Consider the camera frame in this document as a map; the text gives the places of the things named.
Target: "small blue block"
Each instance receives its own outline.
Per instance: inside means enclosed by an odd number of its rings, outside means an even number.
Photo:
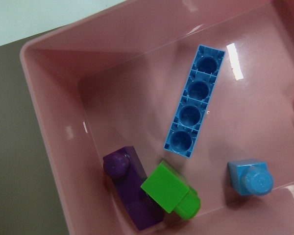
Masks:
[[[273,177],[267,163],[256,159],[228,162],[232,187],[241,196],[263,196],[271,192]]]
[[[164,149],[189,158],[192,154],[225,52],[200,45]]]

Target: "pink plastic bin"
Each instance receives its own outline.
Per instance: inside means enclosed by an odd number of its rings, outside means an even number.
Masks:
[[[193,155],[163,149],[199,44],[226,51]],[[21,60],[71,235],[294,235],[294,0],[127,1],[28,42]],[[138,232],[102,157],[133,145],[198,191],[195,218]],[[268,163],[240,197],[227,162]]]

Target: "gray table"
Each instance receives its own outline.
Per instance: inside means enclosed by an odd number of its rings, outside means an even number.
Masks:
[[[0,47],[0,235],[66,235],[67,226],[19,59]]]

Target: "blue block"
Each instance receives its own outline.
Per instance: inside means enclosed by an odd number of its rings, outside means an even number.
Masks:
[[[225,52],[200,45],[164,149],[191,157],[198,138]]]
[[[271,192],[273,177],[267,163],[256,159],[228,162],[232,187],[241,196],[263,196]]]

